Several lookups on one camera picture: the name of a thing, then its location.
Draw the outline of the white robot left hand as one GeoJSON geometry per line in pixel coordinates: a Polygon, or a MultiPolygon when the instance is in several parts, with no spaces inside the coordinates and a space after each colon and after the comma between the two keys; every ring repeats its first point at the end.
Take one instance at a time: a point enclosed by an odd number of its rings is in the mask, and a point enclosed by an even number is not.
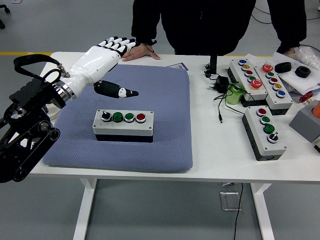
{"type": "Polygon", "coordinates": [[[92,86],[114,68],[120,59],[137,45],[134,39],[110,37],[92,46],[69,69],[69,77],[61,77],[59,85],[71,100],[85,87],[92,86]]]}

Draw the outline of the person's right hand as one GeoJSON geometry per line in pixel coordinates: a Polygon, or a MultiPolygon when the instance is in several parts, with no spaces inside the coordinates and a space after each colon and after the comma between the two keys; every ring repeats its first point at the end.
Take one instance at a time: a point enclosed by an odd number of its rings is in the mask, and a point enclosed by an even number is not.
{"type": "Polygon", "coordinates": [[[154,60],[160,60],[161,58],[154,52],[153,46],[146,43],[141,43],[139,46],[133,47],[131,50],[126,52],[122,60],[124,62],[136,60],[142,57],[151,57],[154,60]]]}

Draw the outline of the person's left hand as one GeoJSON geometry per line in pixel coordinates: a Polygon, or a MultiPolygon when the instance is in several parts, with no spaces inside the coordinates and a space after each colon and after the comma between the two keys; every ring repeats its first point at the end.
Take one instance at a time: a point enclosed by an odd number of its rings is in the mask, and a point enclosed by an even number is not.
{"type": "Polygon", "coordinates": [[[290,58],[293,58],[293,57],[296,56],[297,54],[296,54],[295,48],[292,47],[292,48],[289,48],[288,50],[285,50],[285,51],[283,52],[283,55],[288,56],[288,57],[290,57],[290,58]]]}

